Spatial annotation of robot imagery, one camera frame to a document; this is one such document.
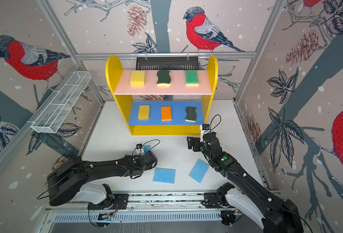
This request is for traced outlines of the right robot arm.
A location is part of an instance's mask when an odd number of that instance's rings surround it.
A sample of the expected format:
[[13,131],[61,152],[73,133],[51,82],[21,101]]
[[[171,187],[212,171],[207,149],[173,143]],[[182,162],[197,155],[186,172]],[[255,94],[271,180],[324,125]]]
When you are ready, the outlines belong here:
[[229,181],[217,190],[219,205],[235,207],[265,233],[302,233],[302,218],[291,200],[282,200],[256,181],[230,154],[216,133],[187,137],[188,149],[200,151],[209,165]]

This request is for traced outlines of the yellow orange-tinted sponge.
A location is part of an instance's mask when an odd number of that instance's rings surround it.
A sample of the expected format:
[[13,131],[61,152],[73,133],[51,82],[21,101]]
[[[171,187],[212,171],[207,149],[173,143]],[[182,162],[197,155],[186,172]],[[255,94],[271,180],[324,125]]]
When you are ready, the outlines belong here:
[[150,105],[140,105],[138,109],[138,120],[149,120],[150,117]]

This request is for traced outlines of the dark green wavy sponge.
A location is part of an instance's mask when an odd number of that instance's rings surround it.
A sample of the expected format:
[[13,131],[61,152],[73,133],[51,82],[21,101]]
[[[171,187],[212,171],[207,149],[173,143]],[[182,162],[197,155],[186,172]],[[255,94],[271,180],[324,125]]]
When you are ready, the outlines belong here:
[[157,72],[157,86],[158,87],[169,87],[171,83],[170,71],[169,70],[159,70]]
[[197,120],[197,108],[196,107],[192,107],[192,106],[188,106],[186,107],[186,122],[196,122]]

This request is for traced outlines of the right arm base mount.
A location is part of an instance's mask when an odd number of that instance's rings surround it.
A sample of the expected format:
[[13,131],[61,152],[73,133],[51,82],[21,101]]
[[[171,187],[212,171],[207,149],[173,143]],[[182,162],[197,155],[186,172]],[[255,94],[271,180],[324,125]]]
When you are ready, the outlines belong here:
[[213,192],[213,193],[204,193],[204,198],[201,201],[201,204],[209,209],[209,208],[231,208],[229,203],[227,202],[225,196],[221,193]]

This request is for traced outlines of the orange sponge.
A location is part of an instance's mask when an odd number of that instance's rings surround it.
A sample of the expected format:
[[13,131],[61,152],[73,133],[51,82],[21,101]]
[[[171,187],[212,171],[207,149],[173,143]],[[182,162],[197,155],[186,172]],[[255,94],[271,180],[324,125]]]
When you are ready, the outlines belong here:
[[161,121],[172,121],[172,112],[170,105],[161,107]]

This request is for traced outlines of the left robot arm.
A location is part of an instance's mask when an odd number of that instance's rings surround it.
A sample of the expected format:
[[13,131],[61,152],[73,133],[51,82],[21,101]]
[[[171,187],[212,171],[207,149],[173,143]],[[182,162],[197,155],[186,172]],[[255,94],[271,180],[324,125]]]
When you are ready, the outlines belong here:
[[136,179],[144,171],[157,165],[157,158],[152,151],[144,155],[126,155],[112,161],[83,161],[73,157],[47,177],[49,204],[63,205],[71,201],[81,187],[89,182],[109,177],[130,177]]

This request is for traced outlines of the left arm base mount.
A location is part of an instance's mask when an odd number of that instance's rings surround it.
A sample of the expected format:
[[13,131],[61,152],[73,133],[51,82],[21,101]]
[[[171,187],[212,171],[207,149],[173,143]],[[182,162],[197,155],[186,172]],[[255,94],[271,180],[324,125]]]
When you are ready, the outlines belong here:
[[128,194],[112,194],[99,204],[88,204],[88,210],[125,210],[127,207]]

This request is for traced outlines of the bright green sponge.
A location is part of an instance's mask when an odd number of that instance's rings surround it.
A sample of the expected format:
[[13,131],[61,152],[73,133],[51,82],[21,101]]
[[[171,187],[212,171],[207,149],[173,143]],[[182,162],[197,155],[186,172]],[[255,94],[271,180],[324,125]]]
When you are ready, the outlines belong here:
[[199,86],[199,78],[196,70],[185,70],[186,86]]

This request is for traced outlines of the plain yellow sponge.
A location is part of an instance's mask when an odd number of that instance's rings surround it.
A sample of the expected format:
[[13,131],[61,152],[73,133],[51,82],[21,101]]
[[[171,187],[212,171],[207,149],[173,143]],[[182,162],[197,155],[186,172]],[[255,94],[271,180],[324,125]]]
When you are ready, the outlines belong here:
[[131,73],[130,78],[131,87],[139,87],[145,85],[145,71],[144,70],[134,70]]

